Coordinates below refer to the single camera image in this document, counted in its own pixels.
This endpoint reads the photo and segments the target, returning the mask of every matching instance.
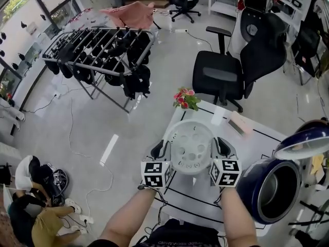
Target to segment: sneaker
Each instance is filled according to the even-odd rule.
[[[74,200],[66,199],[65,206],[73,207],[75,209],[74,213],[81,214],[81,207],[77,203],[75,203]]]
[[[79,227],[79,226],[76,226],[76,225],[73,225],[73,226],[71,227],[71,230],[72,230],[73,232],[80,231],[80,232],[81,232],[81,235],[82,235],[82,234],[87,234],[87,233],[88,233],[88,231],[87,231],[86,228],[84,228],[84,227]]]

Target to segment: floor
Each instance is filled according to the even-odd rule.
[[[136,192],[140,182],[140,161],[145,150],[161,140],[174,113],[173,96],[181,86],[192,86],[192,74],[195,57],[200,50],[210,50],[209,45],[186,33],[170,30],[188,29],[189,33],[211,43],[214,51],[219,52],[217,36],[206,32],[207,26],[216,26],[232,31],[234,20],[222,15],[208,16],[207,8],[195,8],[201,17],[193,16],[191,24],[185,16],[176,18],[172,23],[169,16],[155,13],[155,21],[163,29],[157,31],[157,40],[151,49],[150,63],[152,85],[149,97],[130,102],[134,107],[130,115],[99,95],[91,100],[74,79],[62,78],[47,70],[34,88],[25,109],[35,111],[50,102],[54,94],[60,93],[59,99],[36,113],[26,114],[26,121],[21,130],[15,133],[14,146],[22,156],[33,154],[42,162],[50,162],[62,168],[70,176],[67,196],[74,199],[88,215],[86,194],[94,188],[107,189],[111,184],[111,174],[99,162],[112,137],[118,135],[113,150],[106,161],[106,166],[113,173],[113,184],[109,191],[94,191],[88,196],[93,234],[82,236],[77,243],[87,246],[99,236],[108,219]],[[123,90],[102,84],[103,90],[116,101],[124,104]],[[319,83],[319,90],[329,114],[328,84]],[[212,101],[211,96],[200,95],[201,99]],[[258,80],[248,99],[239,103],[244,107],[243,115],[283,134],[290,135],[303,124],[302,120],[319,119],[324,116],[317,92],[317,81],[312,79],[307,85],[299,84],[297,71],[282,68]],[[74,125],[70,134],[72,118]],[[235,107],[228,105],[229,110]],[[278,222],[269,234],[260,239],[264,246],[283,246],[289,239],[289,220],[298,212],[295,210],[284,221]],[[135,243],[142,235],[145,226],[157,222],[157,210],[150,212]]]

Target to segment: pot lid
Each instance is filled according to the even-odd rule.
[[[329,150],[329,127],[314,127],[298,131],[284,139],[273,156],[281,160],[298,160]]]

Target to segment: metal rack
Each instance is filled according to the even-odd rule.
[[[122,34],[122,32],[125,33],[124,36],[121,37],[121,38],[118,37],[118,34],[119,33]],[[125,39],[130,34],[130,32],[135,32],[136,37],[133,39],[133,41],[130,43],[130,45],[126,47],[125,52],[123,54],[121,54],[119,57],[116,57],[118,59],[118,62],[115,65],[115,67],[113,68],[113,70],[103,68],[104,65],[107,63],[107,61],[110,60],[110,58],[113,58],[113,57],[108,56],[105,59],[105,61],[103,61],[102,58],[100,58],[100,56],[103,54],[103,52],[106,49],[108,49],[110,44],[113,44],[116,41],[120,41],[122,39]],[[129,64],[127,64],[127,62],[124,60],[124,57],[127,55],[127,51],[134,45],[134,43],[138,40],[139,36],[143,32],[145,32],[149,35],[150,42],[145,47],[144,51],[142,52],[142,54],[138,58],[137,62],[133,63],[133,64],[130,63],[130,66],[131,66],[130,67]],[[84,64],[85,61],[87,60],[88,56],[90,56],[90,54],[92,54],[92,52],[95,50],[95,48],[96,47],[101,47],[101,42],[104,40],[104,38],[108,37],[108,35],[112,36],[111,39],[106,43],[105,46],[102,47],[101,51],[93,59],[91,65]],[[90,39],[90,41],[87,44],[85,44],[85,41],[87,39]],[[97,39],[98,42],[96,43],[95,46],[91,47],[91,49],[90,49],[90,46],[91,46],[94,39]],[[141,30],[141,29],[138,30],[138,29],[132,29],[132,28],[98,27],[98,28],[92,28],[92,29],[86,28],[84,30],[73,30],[71,32],[65,32],[65,33],[62,33],[62,34],[58,35],[58,37],[53,41],[53,43],[46,49],[46,51],[43,54],[42,59],[46,62],[50,61],[50,62],[56,62],[56,63],[61,63],[61,64],[66,65],[68,67],[69,71],[72,73],[73,77],[75,77],[75,73],[74,73],[74,68],[75,67],[90,69],[90,71],[91,71],[90,74],[92,76],[91,85],[94,87],[92,93],[89,93],[88,90],[86,89],[86,87],[82,84],[82,82],[75,77],[75,79],[78,81],[78,83],[86,91],[88,96],[91,99],[94,99],[93,94],[94,94],[95,90],[98,90],[101,94],[103,94],[106,98],[111,100],[118,107],[123,109],[125,112],[129,113],[130,111],[126,109],[126,106],[128,104],[128,101],[129,101],[130,97],[127,98],[124,106],[121,106],[114,99],[112,99],[108,94],[106,94],[104,91],[102,91],[99,88],[99,84],[101,83],[102,79],[104,78],[104,76],[106,74],[109,74],[109,75],[112,75],[112,76],[120,76],[120,74],[115,71],[120,63],[122,63],[123,66],[125,67],[125,71],[123,73],[123,76],[129,76],[130,74],[132,74],[132,72],[134,72],[138,68],[138,66],[142,63],[142,61],[144,60],[144,58],[146,57],[148,51],[150,50],[151,46],[153,45],[154,41],[155,41],[155,35],[152,32],[147,31],[147,30]],[[75,57],[74,61],[72,61],[72,59],[71,60],[67,59],[67,56],[65,56],[67,47],[72,47],[72,45],[76,45],[74,47],[74,50],[71,51],[72,54],[77,53],[77,50],[80,50],[77,57]],[[84,58],[83,61],[79,61],[79,58],[81,57],[83,52],[86,53],[86,57]],[[101,67],[95,66],[95,64],[98,60],[103,61],[103,64],[101,65]],[[101,74],[98,77],[97,80],[95,79],[94,72],[98,72],[98,73]]]

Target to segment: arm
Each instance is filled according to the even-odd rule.
[[[24,195],[22,197],[19,197],[15,200],[15,203],[17,204],[17,206],[21,207],[21,208],[26,208],[26,206],[28,204],[34,204],[34,205],[38,205],[41,207],[45,207],[46,204],[44,202],[42,202],[41,200],[36,199],[35,197],[32,197],[31,195]]]
[[[36,182],[32,182],[33,188],[40,190],[41,193],[46,197],[47,201],[50,200],[50,197],[48,196],[47,192],[45,191],[45,189],[43,188],[42,185],[36,183]]]
[[[155,197],[155,191],[138,191],[108,221],[100,239],[114,242],[119,247],[128,247],[132,237],[141,227]]]
[[[221,203],[229,247],[258,245],[255,223],[235,188],[226,187],[223,190]]]

